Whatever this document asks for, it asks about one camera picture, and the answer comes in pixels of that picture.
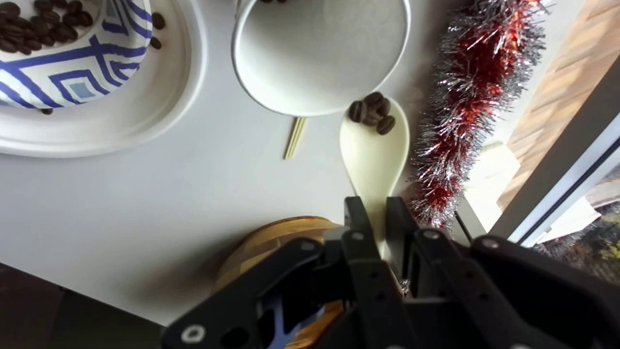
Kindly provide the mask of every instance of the plate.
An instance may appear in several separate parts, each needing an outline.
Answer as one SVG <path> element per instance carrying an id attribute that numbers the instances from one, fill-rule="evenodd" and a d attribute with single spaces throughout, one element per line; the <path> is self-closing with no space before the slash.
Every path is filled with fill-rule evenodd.
<path id="1" fill-rule="evenodd" d="M 149 49 L 141 70 L 118 94 L 45 117 L 0 107 L 0 154 L 25 157 L 89 157 L 145 144 L 178 123 L 207 70 L 207 35 L 192 0 L 151 0 L 167 20 L 163 49 Z"/>

